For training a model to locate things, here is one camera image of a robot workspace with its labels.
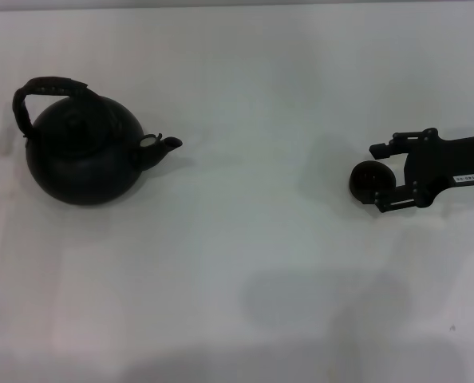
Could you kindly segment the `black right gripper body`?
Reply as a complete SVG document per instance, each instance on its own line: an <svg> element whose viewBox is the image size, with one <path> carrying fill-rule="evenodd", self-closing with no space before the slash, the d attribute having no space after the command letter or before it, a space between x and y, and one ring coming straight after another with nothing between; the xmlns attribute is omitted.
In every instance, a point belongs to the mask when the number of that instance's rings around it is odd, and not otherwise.
<svg viewBox="0 0 474 383"><path fill-rule="evenodd" d="M405 184L416 185L416 207L428 207L449 188L474 185L474 136L417 146L407 156Z"/></svg>

